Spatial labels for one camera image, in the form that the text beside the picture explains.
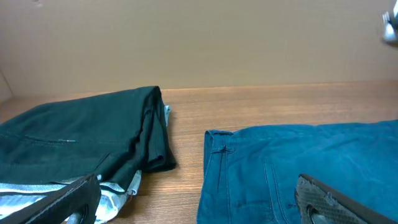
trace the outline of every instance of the beige wall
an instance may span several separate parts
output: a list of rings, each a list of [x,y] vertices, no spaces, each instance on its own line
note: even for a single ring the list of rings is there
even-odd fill
[[[0,72],[0,103],[6,101],[12,96],[11,90],[8,87],[6,80],[4,79],[2,73]]]
[[[2,0],[15,95],[398,79],[390,0]]]

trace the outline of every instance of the folded pants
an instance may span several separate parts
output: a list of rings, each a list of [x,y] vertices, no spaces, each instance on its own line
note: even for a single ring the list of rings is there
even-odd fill
[[[301,223],[308,174],[398,221],[398,121],[207,131],[198,223]]]

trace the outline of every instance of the dark green pants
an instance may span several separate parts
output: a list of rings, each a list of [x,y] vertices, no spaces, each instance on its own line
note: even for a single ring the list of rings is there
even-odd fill
[[[0,182],[95,173],[127,189],[136,170],[175,165],[157,86],[47,103],[0,125]]]

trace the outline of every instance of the white fabric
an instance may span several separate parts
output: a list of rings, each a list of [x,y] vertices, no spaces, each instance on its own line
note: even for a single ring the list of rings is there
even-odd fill
[[[166,126],[169,124],[169,113],[171,109],[169,105],[165,106],[165,121]],[[99,200],[99,205],[96,215],[96,224],[106,223],[107,221],[114,218],[122,206],[126,203],[128,196],[136,195],[139,185],[141,183],[141,175],[142,171],[137,170],[134,174],[134,178],[132,179],[129,187],[127,188],[127,192],[125,192],[118,184],[111,182],[102,182],[99,183],[100,186],[109,187],[117,192],[122,194],[116,194],[109,190],[101,189],[101,199]],[[0,183],[0,193],[20,193],[25,195],[3,195],[0,196],[0,220],[12,214],[13,212],[19,211],[33,203],[41,200],[45,197],[45,195],[36,195],[39,193],[46,193],[55,190],[59,190],[67,184],[72,183],[78,178],[72,178],[69,180],[64,180],[55,184],[48,185],[23,185],[23,184],[4,184]]]

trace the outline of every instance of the wood grain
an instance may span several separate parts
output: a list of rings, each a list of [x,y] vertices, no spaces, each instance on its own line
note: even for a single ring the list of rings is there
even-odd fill
[[[203,182],[203,135],[265,124],[376,122],[398,118],[398,82],[162,90],[172,108],[176,169],[144,174],[139,195],[112,223],[195,223]],[[13,98],[0,122],[41,103],[100,93]]]

